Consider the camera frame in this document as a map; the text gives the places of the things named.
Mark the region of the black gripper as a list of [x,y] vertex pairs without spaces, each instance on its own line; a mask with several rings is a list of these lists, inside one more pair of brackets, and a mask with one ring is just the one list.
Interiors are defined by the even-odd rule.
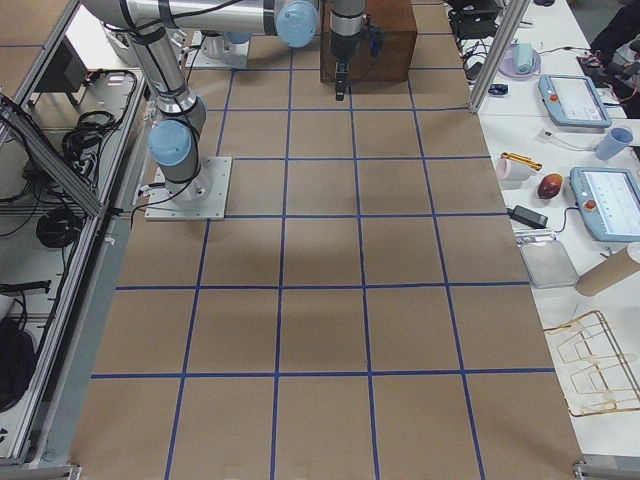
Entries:
[[335,100],[343,101],[347,90],[347,62],[358,50],[361,14],[330,14],[330,50],[337,59],[335,68]]

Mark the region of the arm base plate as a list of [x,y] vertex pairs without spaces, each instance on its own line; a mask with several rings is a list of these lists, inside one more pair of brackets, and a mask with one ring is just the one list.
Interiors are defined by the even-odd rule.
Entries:
[[241,50],[239,55],[224,55],[222,58],[206,57],[201,50],[201,34],[197,30],[192,39],[191,45],[186,51],[185,67],[195,70],[213,69],[244,69],[247,64],[250,41]]
[[211,219],[221,221],[225,217],[233,159],[231,157],[201,157],[199,175],[177,197],[169,199],[180,188],[169,184],[153,189],[150,207],[145,218],[149,221],[195,221]]

